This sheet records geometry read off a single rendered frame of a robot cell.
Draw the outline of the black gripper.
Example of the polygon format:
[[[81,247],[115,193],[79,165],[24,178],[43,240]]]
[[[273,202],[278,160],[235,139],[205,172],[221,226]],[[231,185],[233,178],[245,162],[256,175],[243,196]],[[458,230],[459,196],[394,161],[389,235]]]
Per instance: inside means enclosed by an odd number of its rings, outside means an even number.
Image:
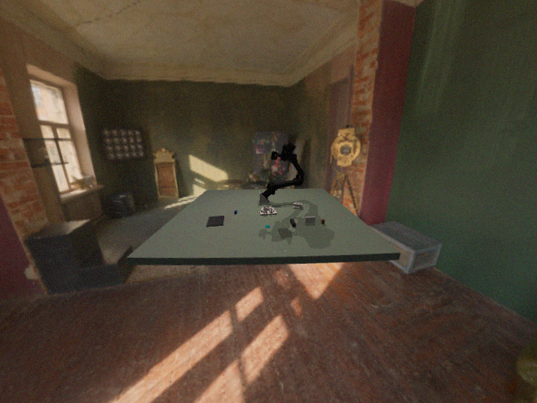
[[[281,154],[278,154],[278,151],[272,151],[271,160],[276,160],[277,156],[281,158],[281,160],[289,160],[289,162],[296,162],[297,154],[289,154],[287,152],[281,152]]]

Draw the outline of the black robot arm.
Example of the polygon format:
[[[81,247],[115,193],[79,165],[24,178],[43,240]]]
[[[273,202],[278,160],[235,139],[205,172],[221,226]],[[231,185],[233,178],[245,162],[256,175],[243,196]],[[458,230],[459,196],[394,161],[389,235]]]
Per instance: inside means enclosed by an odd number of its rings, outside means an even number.
[[[291,154],[293,154],[293,151],[295,150],[295,146],[292,145],[291,143],[289,144],[284,144],[283,145],[283,149],[282,149],[282,152],[287,152],[289,154],[289,156]],[[303,185],[303,182],[304,182],[304,175],[305,175],[305,172],[301,169],[299,163],[298,163],[298,160],[296,158],[296,162],[291,162],[295,168],[297,169],[298,171],[298,174],[297,176],[292,180],[292,181],[283,181],[283,182],[279,182],[277,183],[276,181],[271,181],[268,183],[267,185],[267,190],[262,193],[262,195],[268,200],[268,197],[272,194],[274,195],[275,194],[275,191],[277,191],[279,188],[281,187],[286,187],[286,186],[302,186]]]

